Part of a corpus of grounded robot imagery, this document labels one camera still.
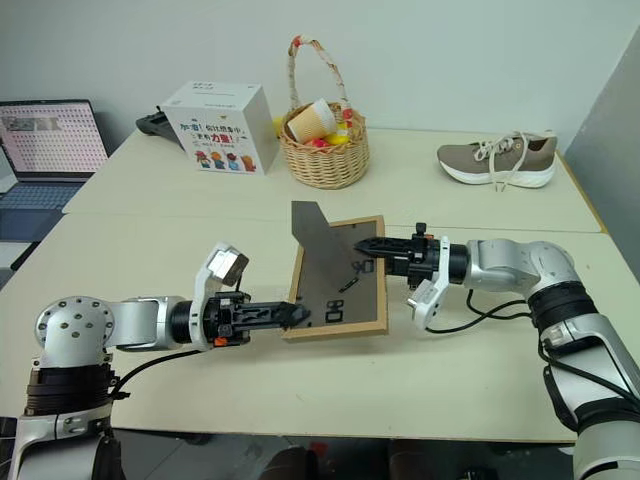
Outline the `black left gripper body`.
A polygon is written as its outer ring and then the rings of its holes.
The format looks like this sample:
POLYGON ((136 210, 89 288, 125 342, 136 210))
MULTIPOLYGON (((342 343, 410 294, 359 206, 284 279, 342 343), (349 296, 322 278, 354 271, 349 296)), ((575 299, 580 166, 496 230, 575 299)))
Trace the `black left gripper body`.
POLYGON ((237 329, 234 314, 251 296, 241 291, 216 292, 206 304, 206 339, 213 348, 241 346, 250 342, 248 331, 237 329))

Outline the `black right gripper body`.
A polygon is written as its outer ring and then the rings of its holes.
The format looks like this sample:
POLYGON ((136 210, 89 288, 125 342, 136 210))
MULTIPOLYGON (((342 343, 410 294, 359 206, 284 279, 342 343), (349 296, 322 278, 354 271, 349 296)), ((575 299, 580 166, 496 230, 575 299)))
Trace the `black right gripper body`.
POLYGON ((405 277, 410 290, 433 278, 439 266, 440 242, 427 233, 424 222, 416 224, 410 239, 391 238, 387 243, 387 275, 405 277))

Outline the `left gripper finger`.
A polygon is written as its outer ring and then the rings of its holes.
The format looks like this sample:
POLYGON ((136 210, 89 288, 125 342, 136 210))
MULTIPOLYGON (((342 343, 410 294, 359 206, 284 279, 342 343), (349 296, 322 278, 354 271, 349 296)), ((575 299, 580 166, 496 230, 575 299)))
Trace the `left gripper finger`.
POLYGON ((242 323, 300 323, 310 314, 303 305, 283 301, 247 303, 239 308, 242 323))
POLYGON ((240 323, 240 327, 244 330, 259 330, 259 329, 284 329, 288 330, 299 325, 304 321, 302 319, 296 319, 287 317, 284 319, 258 319, 251 318, 245 319, 240 323))

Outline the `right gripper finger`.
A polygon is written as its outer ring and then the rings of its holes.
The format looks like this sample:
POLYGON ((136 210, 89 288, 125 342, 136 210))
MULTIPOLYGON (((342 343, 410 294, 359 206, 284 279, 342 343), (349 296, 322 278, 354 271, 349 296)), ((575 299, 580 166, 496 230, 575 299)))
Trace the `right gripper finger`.
POLYGON ((391 244, 355 244, 354 249, 371 258, 390 259, 400 254, 400 248, 391 244))
POLYGON ((357 250, 409 250, 411 241, 393 237, 370 237, 356 243, 357 250))

